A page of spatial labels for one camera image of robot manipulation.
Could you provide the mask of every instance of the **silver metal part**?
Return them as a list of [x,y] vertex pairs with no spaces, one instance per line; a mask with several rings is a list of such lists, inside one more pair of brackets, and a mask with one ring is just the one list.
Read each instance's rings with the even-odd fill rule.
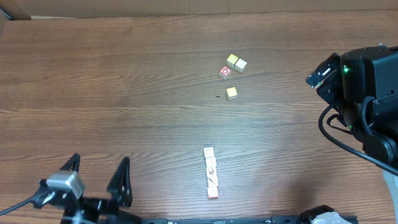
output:
[[72,170],[60,170],[54,173],[47,179],[46,184],[55,189],[71,190],[76,199],[79,199],[86,189],[78,172]]

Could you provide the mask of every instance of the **cable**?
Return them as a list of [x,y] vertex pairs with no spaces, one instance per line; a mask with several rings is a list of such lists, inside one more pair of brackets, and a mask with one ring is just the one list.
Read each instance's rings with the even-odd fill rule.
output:
[[339,119],[339,117],[340,117],[340,115],[338,115],[338,114],[333,114],[333,115],[331,115],[331,116],[326,120],[326,124],[328,124],[329,127],[334,128],[334,129],[337,129],[337,130],[339,130],[339,131],[342,131],[342,132],[344,132],[344,133],[346,133],[346,134],[353,134],[353,133],[351,133],[351,131],[344,130],[343,128],[339,128],[339,127],[336,127],[336,126],[333,126],[333,125],[330,124],[331,121],[332,121],[333,119],[335,119],[335,118]]
[[318,120],[318,126],[319,126],[319,130],[321,131],[321,133],[327,138],[329,139],[329,141],[331,141],[332,143],[334,143],[335,145],[339,146],[340,148],[354,154],[355,156],[358,156],[364,160],[367,160],[373,164],[375,164],[376,166],[390,172],[391,174],[394,175],[398,175],[398,170],[393,168],[392,166],[385,164],[377,159],[374,159],[366,154],[363,154],[362,152],[359,152],[356,149],[353,149],[352,147],[347,146],[346,144],[340,142],[339,140],[335,139],[334,137],[332,137],[329,133],[326,132],[325,128],[323,127],[323,119],[325,118],[326,114],[333,108],[335,107],[338,103],[340,103],[340,101],[337,101],[331,105],[329,105],[323,112],[322,114],[319,116],[319,120]]
[[372,100],[374,100],[373,96],[367,96],[363,99],[362,102],[362,108],[361,108],[361,123],[362,123],[362,128],[364,129],[365,133],[369,136],[373,135],[368,123],[366,122],[366,108],[368,107],[368,103],[370,103]]
[[0,212],[0,216],[1,216],[1,215],[5,215],[5,214],[7,214],[7,213],[9,213],[9,212],[12,212],[12,211],[14,211],[15,209],[21,208],[22,206],[24,206],[24,205],[26,205],[27,203],[29,203],[30,200],[31,200],[31,198],[28,198],[28,199],[26,199],[25,201],[23,201],[23,202],[21,202],[21,203],[18,203],[18,204],[16,204],[16,205],[12,206],[12,207],[9,207],[9,208],[7,208],[7,209],[1,211],[1,212]]

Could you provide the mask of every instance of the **stack of blocks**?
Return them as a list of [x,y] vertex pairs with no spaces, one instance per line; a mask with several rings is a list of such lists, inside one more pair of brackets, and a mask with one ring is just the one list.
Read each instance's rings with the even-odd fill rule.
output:
[[[237,56],[231,54],[228,57],[228,59],[226,60],[226,64],[227,64],[227,66],[229,66],[231,68],[235,68],[235,70],[242,73],[248,63],[245,62],[244,60],[242,60],[241,58],[238,58]],[[227,66],[224,66],[220,70],[220,77],[223,80],[227,80],[232,72]],[[227,94],[228,100],[233,100],[238,97],[238,92],[236,91],[235,87],[227,89],[226,94]]]
[[216,170],[216,157],[213,147],[204,148],[206,159],[207,196],[209,199],[218,198],[218,178]]

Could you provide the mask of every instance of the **wooden table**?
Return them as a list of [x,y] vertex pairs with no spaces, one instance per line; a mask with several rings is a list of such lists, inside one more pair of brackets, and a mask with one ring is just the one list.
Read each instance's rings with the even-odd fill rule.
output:
[[[29,197],[75,152],[87,196],[131,158],[143,217],[298,214],[327,204],[392,223],[381,170],[326,140],[326,103],[305,78],[331,53],[397,45],[398,11],[7,22],[0,40],[0,209]],[[229,54],[248,62],[227,81]],[[235,86],[238,99],[227,101]],[[351,136],[331,131],[361,148]],[[203,148],[220,197],[208,200]],[[0,223],[59,223],[25,206]]]

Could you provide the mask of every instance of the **black cable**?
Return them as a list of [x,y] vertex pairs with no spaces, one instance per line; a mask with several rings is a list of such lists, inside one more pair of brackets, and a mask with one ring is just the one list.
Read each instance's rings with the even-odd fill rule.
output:
[[29,203],[30,200],[31,200],[31,198],[28,198],[28,199],[26,199],[25,201],[23,201],[23,202],[21,202],[21,203],[18,203],[18,204],[16,204],[16,205],[12,206],[12,207],[9,207],[9,208],[7,208],[7,209],[1,211],[1,212],[0,212],[0,216],[1,216],[1,215],[5,215],[5,214],[7,214],[7,213],[9,213],[9,212],[12,212],[12,211],[14,211],[15,209],[21,208],[22,206],[24,206],[24,205],[26,205],[27,203]]
[[347,146],[346,144],[340,142],[339,140],[333,138],[329,133],[326,132],[325,128],[323,127],[323,119],[325,118],[326,114],[333,108],[335,107],[338,103],[340,103],[339,101],[337,101],[336,103],[333,103],[331,105],[329,105],[323,112],[322,114],[319,116],[319,120],[318,120],[318,126],[319,126],[319,130],[321,131],[321,133],[327,138],[329,139],[329,141],[331,141],[332,143],[334,143],[335,145],[339,146],[340,148],[354,154],[355,156],[358,156],[364,160],[367,160],[375,165],[377,165],[378,167],[390,172],[391,174],[394,175],[398,175],[398,170],[393,168],[392,166],[385,164],[377,159],[374,159],[366,154],[363,154],[362,152],[359,152],[356,149],[353,149],[352,147]]
[[368,103],[374,100],[373,96],[367,96],[363,99],[362,108],[361,108],[361,123],[362,128],[364,129],[365,133],[369,136],[373,135],[371,129],[369,128],[368,123],[366,122],[366,108],[368,107]]
[[346,134],[353,134],[353,133],[351,133],[351,131],[344,130],[343,128],[339,128],[339,127],[336,127],[336,126],[333,126],[333,125],[330,124],[331,121],[332,121],[333,119],[335,119],[335,118],[339,119],[339,117],[340,117],[340,115],[338,115],[338,114],[333,114],[333,115],[331,115],[331,116],[326,120],[326,124],[328,124],[329,127],[334,128],[334,129],[337,129],[337,130],[339,130],[339,131],[342,131],[342,132],[344,132],[344,133],[346,133]]

